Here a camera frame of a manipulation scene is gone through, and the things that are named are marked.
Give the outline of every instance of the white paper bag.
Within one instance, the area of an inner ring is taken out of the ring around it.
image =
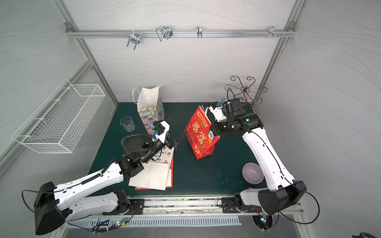
[[[144,127],[150,135],[153,133],[153,123],[164,119],[163,102],[160,98],[159,88],[160,86],[151,89],[142,88],[139,92],[137,102],[134,100],[134,90],[138,88],[132,90],[132,99],[134,100],[134,103],[137,104],[136,109],[138,110]]]

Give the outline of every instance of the white wire basket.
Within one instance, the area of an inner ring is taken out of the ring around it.
[[[105,94],[97,84],[72,85],[67,79],[51,95],[57,90],[58,98],[49,96],[12,139],[38,153],[73,153]],[[46,102],[51,105],[42,112]]]

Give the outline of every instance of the red gift bag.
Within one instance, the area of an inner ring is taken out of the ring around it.
[[[219,140],[219,136],[214,136],[210,131],[210,126],[210,120],[199,106],[185,129],[185,134],[197,159],[211,155],[214,144]]]

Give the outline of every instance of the dark green table mat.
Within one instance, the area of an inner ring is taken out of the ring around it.
[[[174,140],[187,126],[198,105],[210,106],[204,103],[163,103],[165,118],[173,117],[168,121],[170,125],[170,139]],[[131,116],[135,122],[135,130],[127,132],[120,125],[120,119]],[[213,115],[208,113],[211,121]],[[136,111],[136,104],[130,102],[119,103],[110,126],[91,166],[90,173],[102,169],[110,160],[121,157],[124,150],[120,140],[125,135],[146,133],[143,123]],[[102,195],[124,189],[127,196],[134,195],[207,195],[207,194],[234,194],[248,187],[265,188],[265,180],[258,185],[247,183],[242,177],[242,167],[249,162],[256,163],[256,159],[242,137],[236,134],[224,134],[215,144],[212,155],[196,159],[192,148],[185,137],[173,157],[173,188],[160,190],[135,190],[128,186],[128,180],[103,188],[93,196]]]

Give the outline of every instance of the white robotic arm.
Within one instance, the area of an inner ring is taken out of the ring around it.
[[[110,161],[92,174],[57,186],[48,182],[40,187],[34,203],[35,232],[37,235],[49,233],[65,221],[82,218],[94,213],[107,215],[124,214],[130,207],[124,190],[86,197],[102,188],[129,179],[144,169],[143,164],[159,153],[164,146],[179,146],[180,141],[166,139],[169,124],[166,121],[154,123],[154,135],[133,134],[122,139],[125,155]],[[141,137],[150,137],[144,142]]]
[[[295,181],[283,165],[271,146],[259,117],[255,113],[246,114],[238,98],[223,104],[215,102],[209,109],[216,119],[210,126],[213,134],[240,134],[253,152],[266,179],[267,189],[248,188],[238,192],[235,196],[237,208],[246,211],[254,205],[272,215],[298,202],[306,186],[303,181]]]

